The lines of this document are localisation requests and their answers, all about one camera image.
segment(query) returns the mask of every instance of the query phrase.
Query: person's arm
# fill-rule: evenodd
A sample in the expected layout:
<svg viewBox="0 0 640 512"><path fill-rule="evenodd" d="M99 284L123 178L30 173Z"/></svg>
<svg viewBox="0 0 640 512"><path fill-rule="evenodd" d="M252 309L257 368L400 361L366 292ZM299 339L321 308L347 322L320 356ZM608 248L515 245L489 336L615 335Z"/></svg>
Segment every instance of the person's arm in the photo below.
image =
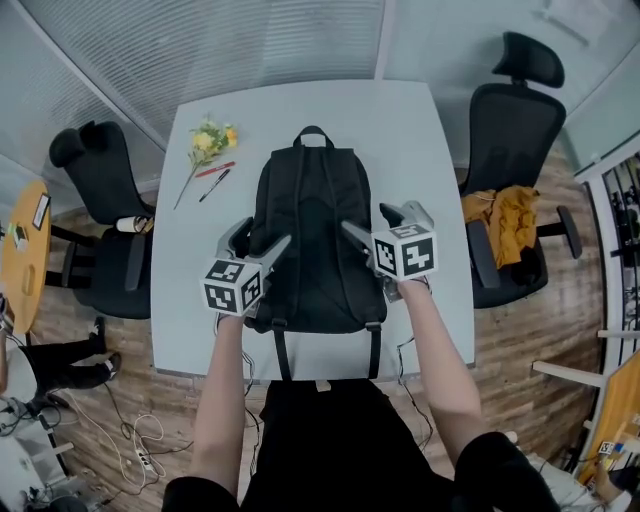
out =
<svg viewBox="0 0 640 512"><path fill-rule="evenodd" d="M0 395L7 390L9 380L7 376L7 333L0 330Z"/></svg>
<svg viewBox="0 0 640 512"><path fill-rule="evenodd" d="M488 432L480 394L471 373L451 341L427 286L417 281L398 285L411 318L424 393L449 458L456 464L462 450Z"/></svg>
<svg viewBox="0 0 640 512"><path fill-rule="evenodd" d="M238 492L245 424L242 324L242 318L228 316L218 325L198 406L189 468L189 475L212 480L233 496Z"/></svg>

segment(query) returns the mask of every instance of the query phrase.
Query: black office chair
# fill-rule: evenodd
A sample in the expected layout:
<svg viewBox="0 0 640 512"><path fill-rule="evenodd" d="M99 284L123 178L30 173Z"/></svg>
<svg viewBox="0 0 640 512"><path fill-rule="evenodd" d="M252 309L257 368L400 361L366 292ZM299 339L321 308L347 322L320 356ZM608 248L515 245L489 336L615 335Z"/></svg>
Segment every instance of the black office chair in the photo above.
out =
<svg viewBox="0 0 640 512"><path fill-rule="evenodd" d="M151 218L131 173L127 144L113 122L90 122L60 132L49 148L55 167L64 167L89 215L99 224L118 219ZM111 316L144 319L150 313L152 235L108 229L100 240L73 236L61 285L73 288L81 304Z"/></svg>
<svg viewBox="0 0 640 512"><path fill-rule="evenodd" d="M461 196L521 185L533 187L549 149L566 118L555 98L527 87L532 80L562 87L564 69L551 48L515 32L504 34L504 55L494 74L511 77L511 84L480 86L471 99L471 158ZM558 207L560 222L537 229L538 238L566 235L574 258L582 254L571 214ZM548 282L540 242L524 249L522 262L496 269L486 229L481 221L467 225L471 256L473 302L476 309L508 304L538 291Z"/></svg>

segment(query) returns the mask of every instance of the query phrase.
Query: round wooden table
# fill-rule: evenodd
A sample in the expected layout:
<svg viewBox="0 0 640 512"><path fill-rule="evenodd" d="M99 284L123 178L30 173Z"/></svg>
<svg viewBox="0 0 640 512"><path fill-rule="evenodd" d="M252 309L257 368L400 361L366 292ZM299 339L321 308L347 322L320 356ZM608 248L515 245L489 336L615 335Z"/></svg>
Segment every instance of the round wooden table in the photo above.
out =
<svg viewBox="0 0 640 512"><path fill-rule="evenodd" d="M42 194L49 195L43 182L29 184L20 194L11 213L13 229L19 225L25 230L26 250L18 251L13 232L7 233L2 248L0 280L4 282L5 294L15 316L14 330L19 334L28 332L36 318L49 263L51 206L47 208L40 229L33 225Z"/></svg>

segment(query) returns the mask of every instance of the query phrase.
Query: black sleeve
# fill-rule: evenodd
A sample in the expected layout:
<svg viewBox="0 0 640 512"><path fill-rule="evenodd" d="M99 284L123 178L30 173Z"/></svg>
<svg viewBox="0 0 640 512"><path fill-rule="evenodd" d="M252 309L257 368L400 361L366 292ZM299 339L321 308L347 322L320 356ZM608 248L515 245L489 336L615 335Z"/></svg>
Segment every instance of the black sleeve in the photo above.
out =
<svg viewBox="0 0 640 512"><path fill-rule="evenodd" d="M204 509L228 512L240 507L229 491L206 478L185 476L169 482L164 491L162 512Z"/></svg>
<svg viewBox="0 0 640 512"><path fill-rule="evenodd" d="M502 512L560 512L540 474L504 434L471 441L456 465L456 494Z"/></svg>

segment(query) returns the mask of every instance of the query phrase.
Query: black backpack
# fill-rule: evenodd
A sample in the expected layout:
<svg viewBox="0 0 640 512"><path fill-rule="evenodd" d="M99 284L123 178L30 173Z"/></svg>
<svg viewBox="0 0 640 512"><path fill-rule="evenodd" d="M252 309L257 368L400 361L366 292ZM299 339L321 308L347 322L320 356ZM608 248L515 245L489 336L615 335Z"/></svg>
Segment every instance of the black backpack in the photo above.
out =
<svg viewBox="0 0 640 512"><path fill-rule="evenodd" d="M305 134L324 135L326 147L306 147ZM369 378L378 376L381 329L387 316L382 281L366 256L344 235L340 222L371 229L371 190L353 149L336 149L317 126L300 132L293 147L271 153L256 197L249 239L251 254L262 254L279 238L291 243L269 276L255 318L258 332L273 330L280 372L291 380L284 333L371 332Z"/></svg>

